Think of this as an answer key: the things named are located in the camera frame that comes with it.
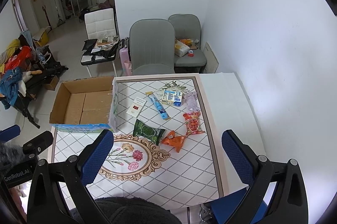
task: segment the tissue box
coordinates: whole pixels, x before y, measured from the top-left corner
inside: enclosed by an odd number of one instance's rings
[[[183,44],[181,41],[176,40],[176,44],[174,46],[174,53],[179,57],[187,54],[189,47],[186,44]]]

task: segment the open cardboard box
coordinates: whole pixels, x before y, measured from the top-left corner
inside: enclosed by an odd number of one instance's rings
[[[114,77],[61,83],[49,123],[65,132],[100,133],[103,129],[114,129],[118,102],[117,84],[114,83]]]

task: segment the white card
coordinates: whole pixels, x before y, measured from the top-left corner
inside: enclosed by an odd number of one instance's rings
[[[137,118],[145,104],[146,100],[136,97],[126,113]]]

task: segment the gray chair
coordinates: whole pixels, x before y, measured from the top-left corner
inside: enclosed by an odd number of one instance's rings
[[[130,29],[132,75],[174,74],[175,32],[163,19],[140,20]]]
[[[175,14],[169,17],[168,21],[173,25],[176,32],[176,39],[198,39],[201,40],[201,27],[197,16],[192,14]],[[193,50],[194,56],[188,54],[183,57],[174,55],[175,67],[200,67],[200,73],[206,66],[206,57],[198,48]]]

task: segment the tube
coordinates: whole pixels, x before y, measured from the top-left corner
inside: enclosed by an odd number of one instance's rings
[[[158,101],[156,96],[153,94],[153,92],[146,92],[145,94],[151,99],[152,103],[157,108],[158,112],[160,113],[162,119],[169,120],[170,119],[169,115],[167,114],[167,112],[165,111],[161,103]]]

